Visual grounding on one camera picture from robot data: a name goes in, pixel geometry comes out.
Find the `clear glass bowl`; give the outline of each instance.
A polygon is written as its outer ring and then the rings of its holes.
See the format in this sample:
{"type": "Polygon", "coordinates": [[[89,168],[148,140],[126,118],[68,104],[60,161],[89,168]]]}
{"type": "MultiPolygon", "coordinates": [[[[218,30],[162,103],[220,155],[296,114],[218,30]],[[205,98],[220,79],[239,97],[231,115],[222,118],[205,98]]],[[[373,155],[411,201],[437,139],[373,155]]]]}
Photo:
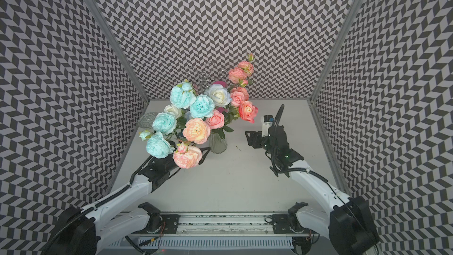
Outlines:
{"type": "Polygon", "coordinates": [[[153,128],[153,122],[156,119],[158,112],[148,112],[145,113],[144,115],[140,116],[138,124],[140,128],[143,129],[152,129],[153,128]]]}

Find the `white rose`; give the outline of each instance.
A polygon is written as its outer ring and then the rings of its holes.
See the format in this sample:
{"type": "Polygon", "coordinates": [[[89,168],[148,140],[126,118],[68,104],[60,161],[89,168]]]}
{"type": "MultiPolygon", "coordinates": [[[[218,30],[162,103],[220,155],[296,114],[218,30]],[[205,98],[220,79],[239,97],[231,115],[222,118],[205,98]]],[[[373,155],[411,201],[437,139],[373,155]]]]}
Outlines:
{"type": "Polygon", "coordinates": [[[167,105],[164,109],[164,112],[176,116],[177,119],[183,116],[183,111],[174,105],[167,105]]]}
{"type": "Polygon", "coordinates": [[[149,138],[151,138],[151,136],[152,136],[152,133],[148,130],[141,132],[139,135],[139,137],[142,139],[142,141],[148,140],[149,138]]]}
{"type": "Polygon", "coordinates": [[[230,93],[222,85],[213,84],[204,94],[209,96],[216,106],[225,107],[231,102],[230,93]]]}

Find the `chevron patterned wall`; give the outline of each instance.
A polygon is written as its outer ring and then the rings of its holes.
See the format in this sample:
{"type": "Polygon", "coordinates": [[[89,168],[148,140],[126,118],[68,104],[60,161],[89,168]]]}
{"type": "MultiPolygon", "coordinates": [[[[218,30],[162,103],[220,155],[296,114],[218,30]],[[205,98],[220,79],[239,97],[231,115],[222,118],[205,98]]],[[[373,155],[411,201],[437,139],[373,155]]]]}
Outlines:
{"type": "Polygon", "coordinates": [[[364,0],[316,101],[385,254],[453,254],[453,0],[364,0]]]}
{"type": "Polygon", "coordinates": [[[253,97],[309,97],[352,2],[96,1],[151,99],[185,78],[218,77],[250,51],[253,97]]]}
{"type": "Polygon", "coordinates": [[[81,0],[0,0],[0,74],[0,254],[37,254],[104,194],[145,101],[81,0]]]}

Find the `white table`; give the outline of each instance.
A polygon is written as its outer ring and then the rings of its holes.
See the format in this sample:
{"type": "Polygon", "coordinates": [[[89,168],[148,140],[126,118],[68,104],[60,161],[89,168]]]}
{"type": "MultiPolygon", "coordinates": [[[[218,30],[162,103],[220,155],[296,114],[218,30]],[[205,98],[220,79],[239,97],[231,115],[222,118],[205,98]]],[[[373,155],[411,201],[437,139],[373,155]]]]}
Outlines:
{"type": "MultiPolygon", "coordinates": [[[[226,133],[225,152],[209,153],[202,165],[182,169],[159,189],[131,203],[132,206],[148,201],[163,212],[286,212],[295,202],[315,204],[301,185],[285,175],[275,177],[264,150],[249,147],[244,134],[261,130],[261,116],[275,116],[280,105],[285,104],[280,125],[285,127],[290,147],[304,156],[314,171],[335,184],[307,101],[252,102],[259,108],[255,124],[240,119],[231,123],[229,126],[235,131],[226,133]]],[[[151,101],[147,112],[161,112],[166,105],[169,101],[151,101]]],[[[137,134],[113,189],[128,182],[133,171],[149,156],[145,145],[137,134]]]]}

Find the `pink rose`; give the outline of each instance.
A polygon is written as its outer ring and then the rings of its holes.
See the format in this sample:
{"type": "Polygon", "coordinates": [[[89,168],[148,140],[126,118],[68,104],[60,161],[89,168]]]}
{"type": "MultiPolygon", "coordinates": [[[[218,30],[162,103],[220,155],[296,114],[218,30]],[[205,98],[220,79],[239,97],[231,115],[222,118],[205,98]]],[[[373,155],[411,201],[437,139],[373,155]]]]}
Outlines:
{"type": "Polygon", "coordinates": [[[244,101],[239,106],[239,116],[242,120],[248,121],[250,123],[255,123],[254,118],[258,113],[258,108],[252,105],[251,101],[244,101]]]}
{"type": "Polygon", "coordinates": [[[241,92],[232,92],[230,94],[231,97],[231,105],[238,107],[240,106],[244,101],[246,101],[246,98],[244,97],[244,93],[241,92]]]}
{"type": "Polygon", "coordinates": [[[194,118],[186,122],[183,135],[190,142],[203,144],[211,134],[211,128],[201,118],[194,118]]]}
{"type": "Polygon", "coordinates": [[[217,129],[225,125],[225,116],[218,110],[214,110],[214,115],[210,118],[206,118],[206,123],[211,129],[217,129]]]}
{"type": "Polygon", "coordinates": [[[186,146],[187,151],[182,153],[177,151],[173,152],[173,160],[180,168],[191,168],[196,165],[201,160],[202,153],[199,148],[196,146],[186,146]]]}
{"type": "Polygon", "coordinates": [[[251,64],[248,61],[242,61],[242,62],[239,62],[239,64],[237,66],[244,71],[244,73],[247,75],[247,77],[252,76],[253,69],[254,69],[253,64],[251,64]]]}
{"type": "Polygon", "coordinates": [[[185,152],[187,152],[188,149],[189,149],[189,146],[186,143],[184,143],[184,142],[182,142],[178,146],[178,152],[180,152],[180,153],[185,153],[185,152]]]}
{"type": "Polygon", "coordinates": [[[239,83],[239,79],[247,79],[247,74],[241,68],[235,67],[228,73],[228,78],[232,83],[237,84],[239,83]]]}
{"type": "Polygon", "coordinates": [[[231,89],[231,93],[232,93],[232,92],[241,92],[241,93],[244,94],[244,97],[246,98],[245,100],[249,100],[249,92],[247,91],[246,88],[241,88],[241,87],[239,87],[239,88],[232,88],[232,89],[231,89]]]}
{"type": "Polygon", "coordinates": [[[242,87],[242,88],[244,88],[245,86],[247,86],[248,83],[249,83],[248,80],[241,80],[241,79],[239,79],[239,86],[242,87]]]}

